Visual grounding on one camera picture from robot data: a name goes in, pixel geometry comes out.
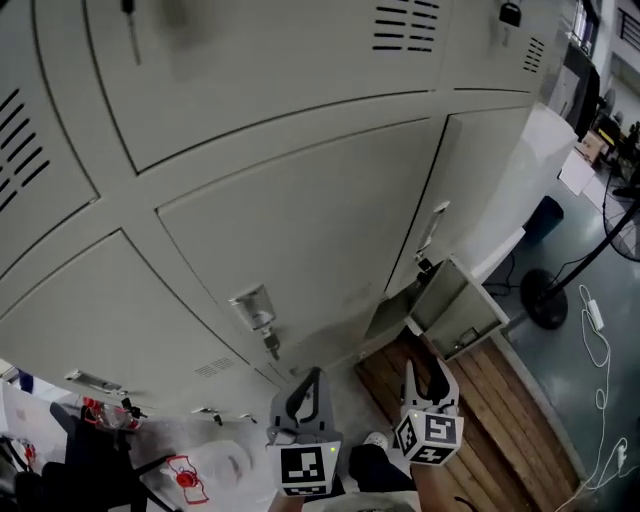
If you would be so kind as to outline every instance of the wooden pallet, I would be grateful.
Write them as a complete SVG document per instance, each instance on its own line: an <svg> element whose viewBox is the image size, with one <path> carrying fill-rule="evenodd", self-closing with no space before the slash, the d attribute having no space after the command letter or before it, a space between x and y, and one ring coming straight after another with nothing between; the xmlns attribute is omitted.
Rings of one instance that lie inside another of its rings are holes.
<svg viewBox="0 0 640 512"><path fill-rule="evenodd" d="M356 366L360 380L392 425L400 420L400 386L409 357L426 386L427 341L408 331ZM553 511L578 487L573 466L542 412L490 341L449 368L460 387L464 442L443 469L447 492L481 511ZM468 508L460 505L460 510Z"/></svg>

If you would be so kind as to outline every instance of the open locker door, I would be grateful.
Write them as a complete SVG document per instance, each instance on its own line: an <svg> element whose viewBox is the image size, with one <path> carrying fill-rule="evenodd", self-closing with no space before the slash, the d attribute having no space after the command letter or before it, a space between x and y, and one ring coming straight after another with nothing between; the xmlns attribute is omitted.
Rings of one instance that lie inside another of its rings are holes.
<svg viewBox="0 0 640 512"><path fill-rule="evenodd" d="M414 334L424 334L445 361L490 337L509 321L453 256L425 275L414 297L406 323Z"/></svg>

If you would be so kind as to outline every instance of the key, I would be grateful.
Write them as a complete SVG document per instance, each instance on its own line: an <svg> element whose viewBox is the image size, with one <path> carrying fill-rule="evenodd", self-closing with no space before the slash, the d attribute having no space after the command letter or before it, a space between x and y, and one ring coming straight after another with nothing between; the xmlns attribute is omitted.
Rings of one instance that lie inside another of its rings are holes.
<svg viewBox="0 0 640 512"><path fill-rule="evenodd" d="M136 24L134 13L136 10L135 0L122 0L120 9L127 15L127 26L129 27L129 40L131 41L131 50L136 64L140 66L142 59L140 58L140 47L138 46L138 34L136 32Z"/></svg>

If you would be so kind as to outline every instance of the sneaker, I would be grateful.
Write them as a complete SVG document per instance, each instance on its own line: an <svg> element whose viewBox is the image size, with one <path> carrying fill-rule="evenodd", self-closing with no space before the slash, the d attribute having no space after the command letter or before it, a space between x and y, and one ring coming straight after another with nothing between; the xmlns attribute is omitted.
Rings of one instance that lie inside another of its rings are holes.
<svg viewBox="0 0 640 512"><path fill-rule="evenodd" d="M369 434L364 440L363 444L375 444L376 446L382 448L385 452L389 448L389 440L387 439L387 436L385 436L381 432L371 432L371 434Z"/></svg>

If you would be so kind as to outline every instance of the lock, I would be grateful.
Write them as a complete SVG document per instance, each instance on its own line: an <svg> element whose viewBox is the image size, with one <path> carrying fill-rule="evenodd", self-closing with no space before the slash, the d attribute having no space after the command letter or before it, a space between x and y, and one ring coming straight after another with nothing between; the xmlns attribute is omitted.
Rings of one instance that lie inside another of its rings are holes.
<svg viewBox="0 0 640 512"><path fill-rule="evenodd" d="M500 21L511 25L512 27L519 27L522 21L522 11L513 2L505 2L500 7Z"/></svg>

